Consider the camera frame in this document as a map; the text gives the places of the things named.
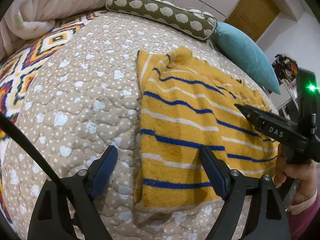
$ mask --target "blue gripper pad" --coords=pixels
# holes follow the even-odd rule
[[[225,199],[230,192],[230,169],[224,161],[217,159],[208,147],[200,148],[199,158],[214,192]]]
[[[91,191],[89,195],[96,199],[102,195],[104,188],[116,166],[118,160],[117,148],[110,145],[100,159],[93,161],[89,168],[89,183]]]

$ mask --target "beige bedspread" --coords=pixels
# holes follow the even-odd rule
[[[46,62],[16,122],[60,177],[87,169],[108,145],[117,146],[118,163],[110,186],[96,201],[113,239],[205,239],[222,207],[223,201],[217,200],[166,214],[140,214],[133,208],[140,166],[137,51],[166,53],[179,46],[259,89],[270,102],[251,78],[207,43],[152,21],[107,13],[77,32]],[[3,166],[4,198],[15,229],[26,239],[47,176],[15,142],[9,143]],[[248,201],[235,239],[243,230],[247,208]]]

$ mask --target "white stripe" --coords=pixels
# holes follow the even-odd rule
[[[209,78],[207,78],[207,77],[205,77],[205,76],[202,76],[202,75],[198,74],[198,72],[197,72],[197,71],[195,71],[195,70],[193,70],[192,68],[188,68],[188,67],[186,67],[186,66],[182,66],[182,65],[177,65],[177,64],[175,64],[175,63],[172,63],[172,65],[180,66],[180,67],[186,68],[186,69],[190,70],[192,73],[194,73],[194,74],[196,74],[196,75],[198,75],[198,76],[200,76],[200,77],[203,77],[203,78],[205,78],[205,79],[210,80]]]
[[[223,136],[221,138],[222,138],[223,141],[246,145],[246,146],[249,146],[249,147],[251,147],[253,149],[256,149],[256,150],[259,150],[259,151],[263,151],[264,153],[270,153],[270,152],[274,152],[276,150],[276,149],[263,148],[263,147],[256,146],[256,145],[253,145],[251,143],[248,143],[248,142],[245,142],[245,141],[241,141],[241,140],[237,140],[237,139],[234,139],[234,138],[227,138],[227,137],[223,137]]]
[[[268,168],[265,168],[265,169],[259,170],[259,171],[244,171],[244,170],[238,170],[238,169],[236,169],[236,170],[240,171],[244,175],[246,175],[246,174],[247,175],[254,175],[254,174],[261,174],[261,173],[265,174],[268,170],[273,169],[275,166],[276,165],[272,165],[272,166],[270,166]]]
[[[145,207],[144,205],[142,205],[142,202],[138,202],[136,207],[144,212],[148,211],[148,212],[174,212],[174,211],[183,211],[183,210],[190,210],[190,209],[194,209],[196,207],[204,207],[205,205],[213,205],[213,203],[217,202],[217,201],[221,201],[221,205],[223,205],[223,200],[221,198],[217,198],[215,200],[211,200],[211,201],[206,201],[206,202],[202,202],[199,204],[195,204],[195,205],[188,205],[188,206],[180,206],[180,207],[171,207],[171,208],[165,208],[165,207],[152,207],[152,208],[148,208]]]
[[[170,72],[184,72],[184,73],[190,73],[189,71],[186,71],[186,70],[179,70],[179,69],[171,69],[171,70],[163,71],[162,73],[163,73],[163,74],[167,74],[167,73],[170,73]]]
[[[157,82],[156,80],[154,80],[153,78],[149,78],[148,81],[151,81],[151,82],[153,82],[154,84],[156,84],[156,86],[157,86],[162,92],[164,92],[164,93],[169,93],[169,92],[172,92],[172,91],[174,91],[174,90],[179,90],[179,91],[181,91],[183,94],[185,94],[185,95],[187,95],[187,96],[189,96],[189,97],[192,97],[192,98],[205,98],[205,99],[209,102],[209,104],[212,105],[213,107],[218,108],[218,109],[221,109],[221,110],[224,110],[224,111],[226,111],[226,112],[228,112],[228,113],[237,115],[237,116],[239,116],[239,117],[245,118],[244,115],[241,114],[240,112],[231,110],[230,108],[227,108],[227,107],[225,107],[225,106],[221,106],[221,105],[219,105],[219,104],[217,104],[217,103],[212,102],[212,101],[209,100],[209,99],[206,97],[206,95],[204,95],[204,94],[196,94],[196,95],[194,95],[194,94],[191,94],[191,93],[189,93],[189,92],[187,92],[187,91],[185,91],[185,90],[182,90],[182,89],[179,88],[179,87],[172,87],[172,88],[169,88],[169,89],[163,89],[162,87],[159,86],[158,82]]]
[[[166,66],[165,63],[162,60],[160,60],[159,63],[161,63],[162,66],[164,66],[164,67]]]
[[[173,167],[173,168],[181,168],[181,169],[203,169],[202,165],[197,164],[189,164],[189,163],[176,163],[176,162],[169,162],[164,159],[158,154],[152,153],[142,153],[141,159],[151,159],[155,161],[162,162],[165,166]]]
[[[263,108],[264,107],[264,105],[252,105],[253,107],[256,107],[256,108]]]
[[[142,109],[141,113],[145,113],[145,114],[148,114],[148,115],[150,115],[150,116],[152,116],[154,118],[165,120],[165,121],[168,121],[168,122],[182,123],[182,124],[191,125],[193,127],[198,128],[201,131],[219,131],[219,128],[216,127],[216,126],[201,126],[201,125],[199,125],[199,124],[197,124],[195,122],[192,122],[190,120],[187,120],[187,119],[171,118],[171,117],[166,116],[164,114],[153,113],[148,109]]]
[[[150,62],[151,57],[152,57],[152,55],[150,54],[150,55],[148,56],[146,62],[144,63],[144,66],[143,66],[143,69],[142,69],[142,71],[141,71],[141,75],[140,75],[140,78],[139,78],[140,85],[141,85],[141,83],[142,83],[143,75],[144,75],[144,73],[145,73],[145,71],[146,71],[146,69],[147,69],[147,67],[148,67],[148,64],[149,64],[149,62]]]

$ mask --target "yellow towel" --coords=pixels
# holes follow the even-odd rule
[[[202,145],[245,175],[274,173],[278,143],[254,130],[234,106],[269,111],[259,92],[185,47],[167,55],[140,51],[137,64],[143,94],[137,210],[171,212],[218,198],[199,161]]]

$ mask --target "door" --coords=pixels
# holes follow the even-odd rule
[[[272,0],[240,0],[225,22],[243,31],[256,42],[279,12]]]

